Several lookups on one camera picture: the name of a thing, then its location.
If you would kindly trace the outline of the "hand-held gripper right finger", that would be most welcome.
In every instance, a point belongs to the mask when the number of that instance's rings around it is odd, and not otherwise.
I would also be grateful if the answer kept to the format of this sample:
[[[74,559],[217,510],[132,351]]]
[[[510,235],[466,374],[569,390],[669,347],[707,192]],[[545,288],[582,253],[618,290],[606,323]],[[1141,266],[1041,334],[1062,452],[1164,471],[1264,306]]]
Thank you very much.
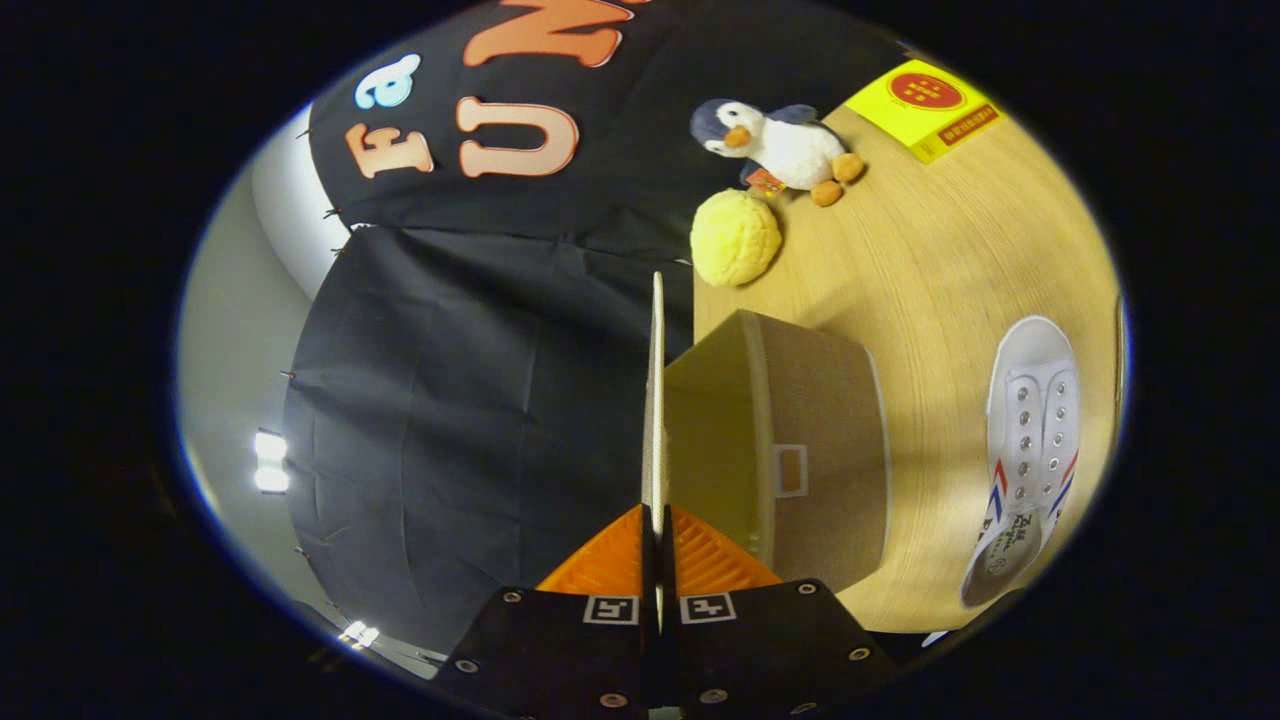
[[[888,685],[899,665],[819,579],[781,582],[667,506],[660,703],[684,719],[818,719]]]

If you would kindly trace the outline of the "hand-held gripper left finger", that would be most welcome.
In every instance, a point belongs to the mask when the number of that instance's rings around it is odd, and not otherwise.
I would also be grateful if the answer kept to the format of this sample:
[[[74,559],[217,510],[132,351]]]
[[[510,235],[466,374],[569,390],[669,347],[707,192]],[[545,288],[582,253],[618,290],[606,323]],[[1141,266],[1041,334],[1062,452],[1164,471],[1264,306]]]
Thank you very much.
[[[435,675],[435,689],[485,719],[646,719],[659,639],[652,510],[637,505],[553,577],[609,560],[618,592],[504,585]]]

